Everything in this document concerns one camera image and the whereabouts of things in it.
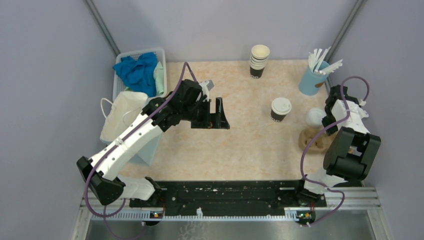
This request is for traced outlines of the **stack of paper cups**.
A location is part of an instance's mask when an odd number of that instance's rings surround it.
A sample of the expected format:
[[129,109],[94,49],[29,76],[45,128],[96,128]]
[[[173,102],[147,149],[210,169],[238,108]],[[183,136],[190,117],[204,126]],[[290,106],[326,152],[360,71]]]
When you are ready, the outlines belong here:
[[263,44],[257,44],[251,48],[249,65],[251,78],[259,79],[262,77],[270,52],[270,49]]

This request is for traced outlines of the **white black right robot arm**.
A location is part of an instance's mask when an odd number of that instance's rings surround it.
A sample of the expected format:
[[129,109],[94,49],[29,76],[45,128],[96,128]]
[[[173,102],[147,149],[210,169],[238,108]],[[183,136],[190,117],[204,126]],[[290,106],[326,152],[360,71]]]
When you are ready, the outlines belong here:
[[309,174],[303,186],[293,192],[293,200],[299,206],[322,198],[327,187],[362,181],[368,175],[381,138],[373,135],[363,124],[369,114],[363,109],[365,102],[348,95],[346,86],[330,89],[325,101],[325,117],[322,119],[328,136],[335,136],[325,153],[323,168]]

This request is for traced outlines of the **translucent plastic cup lid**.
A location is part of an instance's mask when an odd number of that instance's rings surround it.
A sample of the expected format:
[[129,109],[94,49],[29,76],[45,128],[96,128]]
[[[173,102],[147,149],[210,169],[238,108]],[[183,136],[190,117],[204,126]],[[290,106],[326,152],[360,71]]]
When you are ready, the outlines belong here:
[[271,110],[278,115],[287,115],[292,110],[292,104],[289,99],[278,97],[272,101]]

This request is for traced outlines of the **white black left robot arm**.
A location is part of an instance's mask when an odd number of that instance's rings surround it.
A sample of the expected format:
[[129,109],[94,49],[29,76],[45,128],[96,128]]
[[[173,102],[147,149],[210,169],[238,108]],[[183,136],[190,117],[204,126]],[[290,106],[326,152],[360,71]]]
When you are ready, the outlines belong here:
[[142,200],[149,207],[160,202],[159,186],[152,180],[124,178],[119,172],[145,145],[170,127],[188,121],[193,129],[230,129],[221,97],[215,99],[215,112],[211,112],[209,92],[213,87],[212,80],[180,81],[168,97],[151,99],[129,127],[102,151],[77,161],[88,190],[101,205],[120,199]]

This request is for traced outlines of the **light blue paper bag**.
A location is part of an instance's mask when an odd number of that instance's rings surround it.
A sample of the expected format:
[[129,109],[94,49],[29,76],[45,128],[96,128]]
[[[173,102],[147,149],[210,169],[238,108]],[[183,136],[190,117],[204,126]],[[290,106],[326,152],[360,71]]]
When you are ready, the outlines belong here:
[[[146,93],[134,91],[122,91],[114,101],[102,98],[100,108],[104,124],[99,137],[100,141],[108,145],[119,137],[140,115],[148,100]],[[139,165],[151,166],[160,138],[157,136],[150,140],[130,161]]]

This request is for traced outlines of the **single black paper cup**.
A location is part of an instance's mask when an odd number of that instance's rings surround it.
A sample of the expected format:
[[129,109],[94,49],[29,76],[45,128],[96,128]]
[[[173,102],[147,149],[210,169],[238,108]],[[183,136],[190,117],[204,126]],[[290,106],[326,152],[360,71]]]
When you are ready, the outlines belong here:
[[270,112],[271,119],[274,122],[281,122],[285,119],[287,114],[278,114],[277,112],[274,112],[273,110]]

